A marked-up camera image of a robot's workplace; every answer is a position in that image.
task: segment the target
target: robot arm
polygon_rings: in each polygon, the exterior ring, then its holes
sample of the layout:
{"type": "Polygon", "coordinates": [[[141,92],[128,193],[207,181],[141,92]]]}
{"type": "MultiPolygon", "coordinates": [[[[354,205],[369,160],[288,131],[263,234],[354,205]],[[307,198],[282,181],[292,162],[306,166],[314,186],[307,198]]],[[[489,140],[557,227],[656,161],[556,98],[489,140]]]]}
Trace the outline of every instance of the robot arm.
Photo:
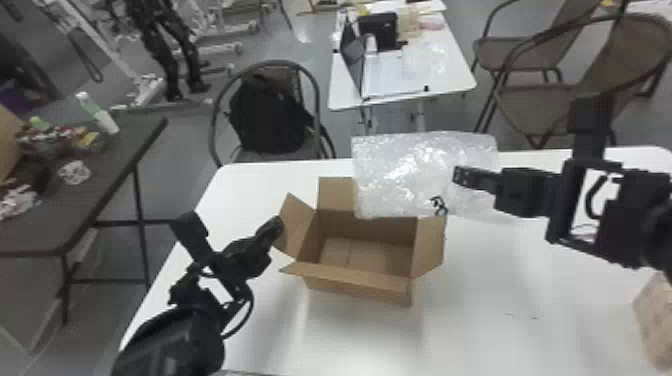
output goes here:
{"type": "Polygon", "coordinates": [[[175,220],[171,228],[194,262],[170,289],[168,304],[174,307],[138,329],[117,357],[112,376],[206,376],[218,371],[224,363],[223,341],[243,327],[254,307],[246,281],[260,276],[271,263],[268,252],[284,224],[273,217],[254,236],[236,240],[222,252],[212,250],[208,231],[194,212],[175,220]],[[231,301],[220,304],[198,285],[200,278],[219,280],[231,301]],[[245,306],[241,322],[223,333],[245,306]]]}
{"type": "Polygon", "coordinates": [[[495,196],[495,209],[518,217],[547,217],[545,239],[625,268],[650,266],[672,281],[672,183],[666,173],[624,169],[603,154],[611,127],[612,98],[577,98],[568,117],[575,140],[562,171],[505,168],[500,173],[458,166],[453,182],[495,196]],[[581,193],[589,170],[603,175],[581,193]],[[593,198],[611,180],[614,199],[597,214],[593,198]],[[575,232],[577,208],[595,221],[593,234],[575,232]]]}

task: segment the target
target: cardboard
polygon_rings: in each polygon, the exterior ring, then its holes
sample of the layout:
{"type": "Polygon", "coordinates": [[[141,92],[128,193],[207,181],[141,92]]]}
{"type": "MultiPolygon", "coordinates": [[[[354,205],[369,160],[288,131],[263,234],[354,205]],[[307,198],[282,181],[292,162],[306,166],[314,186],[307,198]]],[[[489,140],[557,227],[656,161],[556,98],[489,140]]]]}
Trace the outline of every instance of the cardboard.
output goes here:
{"type": "Polygon", "coordinates": [[[644,352],[659,371],[672,369],[672,286],[657,272],[632,303],[644,352]]]}
{"type": "Polygon", "coordinates": [[[0,182],[5,180],[19,161],[19,145],[14,135],[22,124],[21,119],[0,105],[0,182]]]}
{"type": "Polygon", "coordinates": [[[320,178],[317,208],[291,193],[275,247],[296,261],[280,271],[310,289],[411,305],[413,281],[443,263],[445,217],[355,217],[351,178],[320,178]]]}

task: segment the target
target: bubble wrap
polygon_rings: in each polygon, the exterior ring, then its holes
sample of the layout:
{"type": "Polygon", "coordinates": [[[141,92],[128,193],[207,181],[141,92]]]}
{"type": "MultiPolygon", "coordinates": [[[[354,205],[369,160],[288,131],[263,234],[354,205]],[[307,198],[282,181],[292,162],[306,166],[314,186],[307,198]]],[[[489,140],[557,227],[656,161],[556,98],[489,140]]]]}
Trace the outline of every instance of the bubble wrap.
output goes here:
{"type": "Polygon", "coordinates": [[[358,218],[434,215],[440,195],[449,214],[492,208],[493,199],[452,183],[456,165],[499,170],[495,139],[464,132],[386,134],[352,138],[358,218]]]}

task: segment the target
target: box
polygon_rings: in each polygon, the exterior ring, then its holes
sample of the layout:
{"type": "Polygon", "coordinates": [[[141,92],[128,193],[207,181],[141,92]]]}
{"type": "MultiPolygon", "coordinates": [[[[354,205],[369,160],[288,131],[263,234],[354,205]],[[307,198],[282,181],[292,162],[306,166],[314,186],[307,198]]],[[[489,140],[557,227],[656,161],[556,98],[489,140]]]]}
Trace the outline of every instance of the box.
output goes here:
{"type": "Polygon", "coordinates": [[[661,272],[654,274],[632,303],[644,352],[659,371],[672,369],[672,286],[661,272]]]}
{"type": "Polygon", "coordinates": [[[354,214],[352,178],[320,178],[317,209],[287,195],[274,246],[296,261],[281,272],[308,288],[411,305],[413,281],[443,263],[445,217],[354,214]]]}
{"type": "Polygon", "coordinates": [[[0,182],[5,180],[19,161],[19,145],[14,135],[22,124],[21,119],[0,105],[0,182]]]}

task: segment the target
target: table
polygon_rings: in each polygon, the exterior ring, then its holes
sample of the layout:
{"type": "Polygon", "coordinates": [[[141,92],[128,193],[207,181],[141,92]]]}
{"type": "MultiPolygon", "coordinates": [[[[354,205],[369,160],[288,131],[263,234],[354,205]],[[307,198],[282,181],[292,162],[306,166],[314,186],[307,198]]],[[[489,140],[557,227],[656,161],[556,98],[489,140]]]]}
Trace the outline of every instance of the table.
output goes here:
{"type": "Polygon", "coordinates": [[[165,129],[168,121],[157,116],[125,116],[117,119],[121,132],[104,152],[83,158],[92,171],[89,180],[77,186],[60,184],[54,176],[54,192],[47,192],[42,205],[0,224],[0,258],[58,258],[61,264],[62,323],[68,322],[70,288],[74,284],[144,284],[149,289],[145,225],[167,224],[167,220],[145,220],[142,210],[138,163],[165,129]],[[121,187],[133,176],[137,220],[97,221],[97,217],[121,187]],[[135,226],[139,231],[142,278],[76,278],[81,261],[72,266],[68,253],[92,227],[135,226]]]}
{"type": "Polygon", "coordinates": [[[446,4],[441,0],[424,0],[407,4],[406,0],[381,0],[364,4],[371,14],[394,12],[405,7],[415,7],[420,14],[441,13],[446,11],[446,4]]]}
{"type": "MultiPolygon", "coordinates": [[[[461,93],[476,87],[476,80],[464,59],[462,50],[455,40],[445,18],[440,13],[429,16],[440,18],[445,23],[441,30],[423,30],[417,38],[409,38],[404,47],[411,70],[416,73],[429,90],[375,98],[362,104],[362,97],[347,70],[340,53],[334,53],[331,59],[331,78],[329,84],[328,107],[331,111],[360,109],[365,130],[375,131],[377,123],[373,116],[373,107],[385,103],[416,101],[415,121],[419,131],[426,129],[423,99],[439,95],[461,93]]],[[[345,13],[337,16],[335,35],[340,36],[345,13]]]]}
{"type": "MultiPolygon", "coordinates": [[[[569,155],[512,152],[500,161],[558,172],[569,155]]],[[[612,148],[606,156],[672,172],[672,154],[657,147],[612,148]]],[[[229,165],[196,211],[211,244],[222,249],[276,214],[287,192],[314,205],[319,176],[351,174],[347,159],[229,165]]],[[[250,281],[255,311],[227,341],[225,367],[287,376],[658,375],[643,355],[630,307],[653,272],[549,245],[546,223],[494,212],[450,217],[444,264],[417,281],[410,308],[309,290],[278,272],[292,260],[273,250],[268,270],[250,281]]],[[[176,245],[120,348],[167,309],[168,289],[190,262],[176,245]]],[[[217,283],[201,285],[226,301],[217,283]]]]}

